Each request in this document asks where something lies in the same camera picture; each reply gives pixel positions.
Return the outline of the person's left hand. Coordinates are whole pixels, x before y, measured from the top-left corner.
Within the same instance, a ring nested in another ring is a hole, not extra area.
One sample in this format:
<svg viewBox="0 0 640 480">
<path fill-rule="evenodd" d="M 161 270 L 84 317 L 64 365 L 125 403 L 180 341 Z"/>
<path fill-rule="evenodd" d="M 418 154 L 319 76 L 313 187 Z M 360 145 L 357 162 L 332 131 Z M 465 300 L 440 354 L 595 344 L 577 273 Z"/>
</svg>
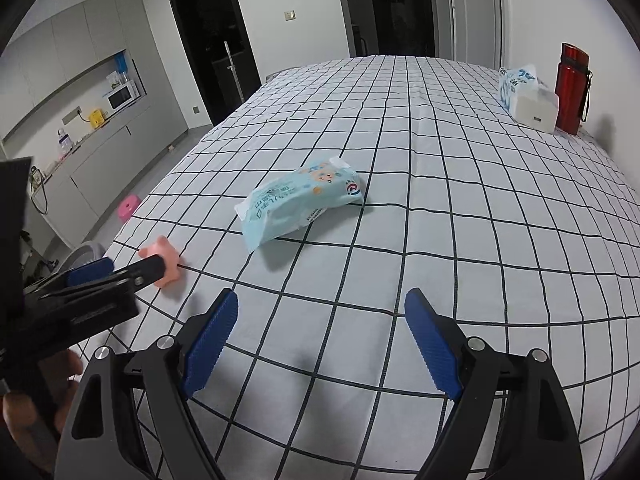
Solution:
<svg viewBox="0 0 640 480">
<path fill-rule="evenodd" d="M 76 378 L 84 371 L 84 364 L 75 351 L 67 349 L 41 361 L 39 367 L 52 393 L 53 426 L 60 434 L 79 387 Z M 9 435 L 26 458 L 40 469 L 51 472 L 58 454 L 58 442 L 32 398 L 20 390 L 11 390 L 3 396 L 2 417 Z"/>
</svg>

